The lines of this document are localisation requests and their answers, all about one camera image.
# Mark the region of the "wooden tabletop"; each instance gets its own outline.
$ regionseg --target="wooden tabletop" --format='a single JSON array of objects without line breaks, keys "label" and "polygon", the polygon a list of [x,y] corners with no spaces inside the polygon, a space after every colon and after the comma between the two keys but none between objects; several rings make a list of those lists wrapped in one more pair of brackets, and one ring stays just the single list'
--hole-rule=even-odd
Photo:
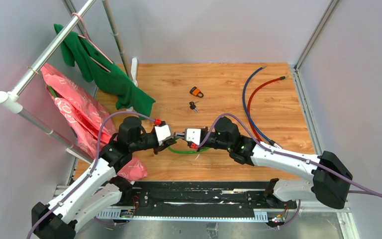
[{"label": "wooden tabletop", "polygon": [[[247,88],[246,100],[260,84],[274,78],[289,75],[289,78],[267,85],[257,92],[251,104],[251,116],[259,129],[284,149],[313,153],[309,133],[302,115],[298,96],[286,63],[198,63],[198,64],[140,64],[138,87],[156,102],[152,118],[166,121],[173,131],[183,132],[187,127],[210,127],[221,113],[232,113],[249,128],[242,106],[242,90],[245,81],[259,67],[260,71]],[[192,96],[189,91],[197,86],[204,93],[203,98]],[[116,96],[98,92],[97,99],[116,112]],[[199,113],[190,109],[190,101],[199,101]],[[118,127],[126,116],[113,118]],[[152,124],[144,120],[146,130]],[[239,125],[243,135],[248,135]],[[178,140],[172,148],[190,150],[186,143]],[[240,165],[229,158],[223,150],[182,155],[167,149],[154,155],[153,150],[134,153],[147,167],[149,176],[143,180],[227,180],[268,181],[272,178],[294,179],[294,175],[268,167]],[[78,177],[87,168],[80,162]]]}]

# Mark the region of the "gray floor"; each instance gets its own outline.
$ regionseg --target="gray floor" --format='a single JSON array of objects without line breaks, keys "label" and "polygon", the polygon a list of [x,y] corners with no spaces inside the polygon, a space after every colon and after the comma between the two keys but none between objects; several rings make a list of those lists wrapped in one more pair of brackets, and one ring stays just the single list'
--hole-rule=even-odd
[{"label": "gray floor", "polygon": [[286,228],[266,231],[264,223],[131,221],[109,230],[89,222],[77,239],[343,239],[335,213],[300,213]]}]

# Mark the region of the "orange padlock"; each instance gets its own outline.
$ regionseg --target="orange padlock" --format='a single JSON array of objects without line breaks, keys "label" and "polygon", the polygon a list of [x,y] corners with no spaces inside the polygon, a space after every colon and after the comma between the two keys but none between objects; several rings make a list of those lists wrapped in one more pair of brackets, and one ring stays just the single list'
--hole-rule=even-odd
[{"label": "orange padlock", "polygon": [[203,96],[204,96],[204,94],[201,92],[201,90],[199,88],[197,88],[196,86],[194,86],[190,90],[190,94],[193,95],[193,96],[200,97],[200,98],[203,98]]}]

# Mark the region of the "pink hanger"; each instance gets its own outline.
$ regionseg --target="pink hanger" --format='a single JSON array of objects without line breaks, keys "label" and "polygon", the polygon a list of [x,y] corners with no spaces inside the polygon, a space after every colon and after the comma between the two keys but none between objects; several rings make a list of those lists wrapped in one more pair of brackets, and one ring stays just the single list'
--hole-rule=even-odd
[{"label": "pink hanger", "polygon": [[[81,23],[83,24],[83,27],[84,27],[84,35],[85,36],[82,36],[82,35],[79,35],[78,34],[78,36],[79,37],[82,37],[82,38],[85,38],[85,39],[87,39],[87,41],[98,51],[98,52],[100,52],[100,54],[102,54],[111,64],[113,64],[113,62],[109,59],[109,57],[107,57],[91,40],[90,40],[90,37],[89,37],[89,34],[87,33],[87,29],[86,29],[86,24],[84,23],[84,20],[83,20],[83,18],[82,17],[80,17],[80,15],[78,15],[76,12],[73,12],[72,13],[72,15],[75,15],[75,16],[77,16],[79,19],[80,19],[80,21],[81,21]],[[94,61],[94,62],[96,62],[100,67],[102,67],[103,69],[105,69],[106,71],[108,71],[108,72],[110,72],[110,70],[109,69],[107,69],[106,67],[104,67],[103,65],[101,65],[99,62],[97,62],[95,59],[93,59],[92,57],[91,57],[91,59]]]}]

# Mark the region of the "clothes rack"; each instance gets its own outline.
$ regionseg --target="clothes rack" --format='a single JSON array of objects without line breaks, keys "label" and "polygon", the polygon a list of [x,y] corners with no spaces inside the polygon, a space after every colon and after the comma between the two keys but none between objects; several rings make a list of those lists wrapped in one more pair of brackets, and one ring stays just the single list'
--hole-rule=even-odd
[{"label": "clothes rack", "polygon": [[[71,0],[63,0],[65,6],[68,10],[75,9]],[[81,9],[77,12],[77,14],[81,17],[90,9],[90,7],[94,4],[96,0],[88,0]],[[110,11],[110,6],[108,0],[102,0],[105,12],[107,14],[107,19],[109,20],[110,26],[113,31],[113,35],[115,37],[116,45],[119,49],[119,54],[121,56],[122,62],[125,66],[125,72],[128,77],[131,78],[131,73],[129,72],[130,68],[127,68],[128,61],[125,59],[124,50],[122,47],[122,43],[119,37],[119,34],[116,29],[116,25]],[[0,91],[0,105],[3,105],[11,112],[20,115],[24,119],[31,122],[33,125],[37,126],[39,129],[44,131],[47,135],[56,139],[64,146],[67,147],[67,152],[76,156],[79,159],[82,159],[88,163],[92,163],[93,159],[80,147],[78,147],[75,143],[71,142],[69,139],[64,137],[59,132],[55,131],[51,126],[45,124],[42,120],[31,114],[28,110],[24,109],[24,107],[17,102],[19,96],[23,92],[23,90],[27,87],[33,77],[37,74],[37,72],[42,68],[42,66],[49,60],[55,50],[61,45],[64,39],[68,36],[68,34],[77,26],[79,23],[79,18],[77,16],[73,16],[71,20],[65,25],[65,27],[56,35],[56,37],[52,40],[52,42],[46,47],[46,49],[42,52],[42,54],[37,58],[37,60],[31,65],[28,66],[27,72],[21,77],[18,83],[14,86],[14,88],[9,92]]]}]

